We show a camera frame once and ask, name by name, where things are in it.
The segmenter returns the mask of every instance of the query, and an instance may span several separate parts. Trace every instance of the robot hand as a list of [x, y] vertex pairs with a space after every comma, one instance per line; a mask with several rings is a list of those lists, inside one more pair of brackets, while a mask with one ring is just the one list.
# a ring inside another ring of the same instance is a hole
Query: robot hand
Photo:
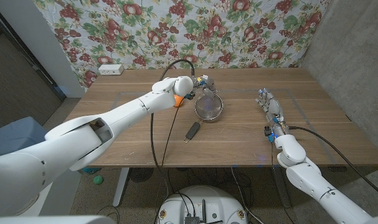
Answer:
[[273, 94], [270, 93], [266, 88], [259, 90], [258, 94], [259, 99], [255, 99], [255, 101], [262, 107], [267, 115], [270, 115], [268, 117], [270, 119], [276, 118], [278, 122], [284, 121], [283, 108], [280, 106], [279, 102], [275, 99]]
[[214, 97], [216, 93], [214, 79], [208, 77], [208, 75], [203, 75], [198, 78], [192, 78], [193, 79], [193, 90], [190, 94], [186, 96], [189, 100], [193, 99], [196, 90], [198, 88], [202, 88], [203, 94]]
[[[277, 138], [281, 135], [288, 134], [288, 127], [285, 125], [283, 108], [280, 106], [279, 102], [275, 99], [272, 93], [270, 93], [266, 88], [259, 90], [259, 99], [255, 101], [261, 106], [263, 111], [266, 113], [266, 120], [269, 126], [272, 128], [274, 136]], [[270, 132], [270, 129], [265, 128], [265, 135]]]

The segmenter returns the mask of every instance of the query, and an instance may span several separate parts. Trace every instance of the table leg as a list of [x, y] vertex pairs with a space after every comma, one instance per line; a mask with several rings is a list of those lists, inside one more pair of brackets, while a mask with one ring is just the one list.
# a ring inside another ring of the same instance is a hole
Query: table leg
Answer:
[[280, 196], [281, 204], [285, 208], [290, 208], [291, 202], [290, 202], [290, 198], [288, 197], [288, 192], [287, 192], [286, 184], [284, 183], [283, 174], [281, 173], [281, 168], [272, 166], [272, 173], [273, 173], [273, 178], [275, 179], [275, 182], [276, 182], [276, 187], [278, 190], [278, 194]]
[[122, 194], [125, 189], [126, 181], [128, 180], [129, 168], [122, 168], [120, 172], [120, 178], [118, 179], [118, 184], [116, 185], [116, 190], [114, 194], [113, 206], [117, 207], [120, 205]]

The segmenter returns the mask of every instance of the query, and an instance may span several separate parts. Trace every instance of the green ball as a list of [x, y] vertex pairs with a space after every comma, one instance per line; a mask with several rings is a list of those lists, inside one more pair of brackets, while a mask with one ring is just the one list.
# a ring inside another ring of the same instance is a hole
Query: green ball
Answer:
[[103, 183], [103, 177], [100, 176], [100, 175], [97, 175], [95, 178], [93, 178], [93, 183], [95, 183], [95, 184]]

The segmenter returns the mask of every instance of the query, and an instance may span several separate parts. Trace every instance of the wooden table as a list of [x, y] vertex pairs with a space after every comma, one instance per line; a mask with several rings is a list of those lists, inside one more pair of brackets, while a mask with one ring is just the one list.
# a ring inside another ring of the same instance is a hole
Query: wooden table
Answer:
[[[149, 91], [161, 70], [125, 70], [120, 76], [101, 76], [79, 101], [67, 120], [106, 112]], [[189, 70], [170, 70], [166, 76], [190, 75]], [[366, 139], [319, 86], [301, 68], [197, 69], [196, 76], [215, 80], [224, 102], [215, 123], [202, 123], [188, 143], [184, 138], [198, 121], [195, 99], [185, 100], [179, 109], [165, 155], [164, 167], [253, 167], [271, 166], [271, 144], [263, 133], [268, 125], [256, 104], [257, 91], [267, 87], [284, 109], [287, 125], [315, 130], [331, 141], [353, 164], [378, 166], [378, 150]], [[161, 163], [175, 108], [154, 115], [154, 146]], [[154, 167], [150, 147], [150, 116], [121, 134], [92, 166]], [[346, 165], [327, 144], [301, 130], [292, 130], [307, 156], [320, 166]], [[273, 163], [278, 164], [273, 148]]]

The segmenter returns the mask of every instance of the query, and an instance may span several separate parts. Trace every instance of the black connector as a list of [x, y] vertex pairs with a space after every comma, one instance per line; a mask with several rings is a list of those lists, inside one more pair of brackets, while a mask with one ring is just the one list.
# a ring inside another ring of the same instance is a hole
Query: black connector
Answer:
[[272, 134], [272, 130], [270, 129], [269, 126], [265, 126], [265, 130], [263, 130], [263, 132], [265, 132], [266, 137]]

